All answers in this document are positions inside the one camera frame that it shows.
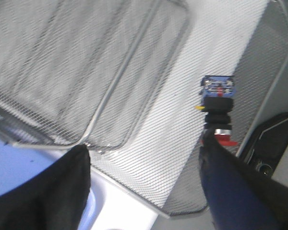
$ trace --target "wire mesh tray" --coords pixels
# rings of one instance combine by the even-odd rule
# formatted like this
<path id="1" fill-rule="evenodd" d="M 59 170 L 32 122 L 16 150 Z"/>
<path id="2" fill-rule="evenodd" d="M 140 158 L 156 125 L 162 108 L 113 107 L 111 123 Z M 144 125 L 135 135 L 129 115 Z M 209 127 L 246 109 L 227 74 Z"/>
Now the wire mesh tray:
<path id="1" fill-rule="evenodd" d="M 0 132 L 31 147 L 123 146 L 188 24 L 180 1 L 0 1 Z"/>

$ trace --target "mesh basket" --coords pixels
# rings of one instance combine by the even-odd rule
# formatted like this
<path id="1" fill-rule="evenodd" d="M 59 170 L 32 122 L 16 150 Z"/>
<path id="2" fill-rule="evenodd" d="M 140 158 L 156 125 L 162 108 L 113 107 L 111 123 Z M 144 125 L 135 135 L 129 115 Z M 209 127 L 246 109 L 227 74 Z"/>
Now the mesh basket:
<path id="1" fill-rule="evenodd" d="M 241 143 L 288 57 L 288 19 L 281 1 L 187 3 L 0 1 L 0 135 L 36 148 L 85 141 L 92 170 L 155 209 L 202 211 L 200 79 L 235 75 Z"/>

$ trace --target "dark blue fabric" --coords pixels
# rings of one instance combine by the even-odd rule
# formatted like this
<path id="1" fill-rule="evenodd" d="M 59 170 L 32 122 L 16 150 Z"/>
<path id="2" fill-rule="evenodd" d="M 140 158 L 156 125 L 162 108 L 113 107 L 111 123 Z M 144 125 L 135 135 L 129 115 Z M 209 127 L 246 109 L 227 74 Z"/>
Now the dark blue fabric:
<path id="1" fill-rule="evenodd" d="M 217 230 L 279 230 L 281 224 L 255 195 L 236 167 L 230 153 L 214 138 L 214 129 L 203 137 L 201 180 Z"/>

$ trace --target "yellow tab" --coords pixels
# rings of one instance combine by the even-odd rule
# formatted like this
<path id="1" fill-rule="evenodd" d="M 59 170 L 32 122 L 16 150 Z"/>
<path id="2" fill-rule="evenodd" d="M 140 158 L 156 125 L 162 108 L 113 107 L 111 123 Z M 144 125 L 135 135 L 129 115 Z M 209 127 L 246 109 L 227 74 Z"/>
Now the yellow tab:
<path id="1" fill-rule="evenodd" d="M 205 106 L 197 105 L 197 106 L 195 106 L 195 109 L 203 110 L 203 109 L 205 109 Z"/>

